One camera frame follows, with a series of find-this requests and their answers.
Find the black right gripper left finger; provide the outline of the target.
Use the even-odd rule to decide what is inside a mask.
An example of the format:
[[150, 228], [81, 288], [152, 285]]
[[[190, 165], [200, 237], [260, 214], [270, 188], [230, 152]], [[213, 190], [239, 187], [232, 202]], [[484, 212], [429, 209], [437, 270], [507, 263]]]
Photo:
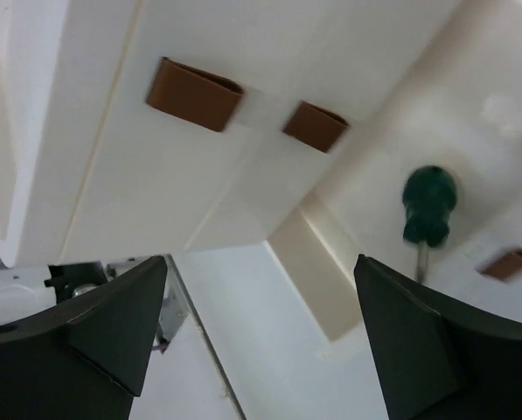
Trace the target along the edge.
[[153, 256], [116, 279], [0, 325], [0, 419], [126, 419], [164, 299]]

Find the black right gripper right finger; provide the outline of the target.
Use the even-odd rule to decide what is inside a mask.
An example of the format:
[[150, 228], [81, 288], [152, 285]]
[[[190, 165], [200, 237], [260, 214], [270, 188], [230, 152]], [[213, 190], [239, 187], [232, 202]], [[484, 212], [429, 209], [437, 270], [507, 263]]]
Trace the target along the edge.
[[359, 305], [391, 419], [522, 419], [522, 323], [360, 255]]

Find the green stubby phillips screwdriver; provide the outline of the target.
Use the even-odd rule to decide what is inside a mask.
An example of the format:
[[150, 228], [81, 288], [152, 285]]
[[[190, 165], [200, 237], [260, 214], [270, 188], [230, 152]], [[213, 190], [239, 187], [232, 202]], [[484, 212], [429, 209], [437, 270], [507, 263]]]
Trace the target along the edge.
[[429, 250], [442, 247], [449, 237], [449, 218], [457, 204], [456, 182], [441, 166], [421, 166], [408, 177], [401, 198], [403, 240], [417, 249], [414, 279], [424, 284]]

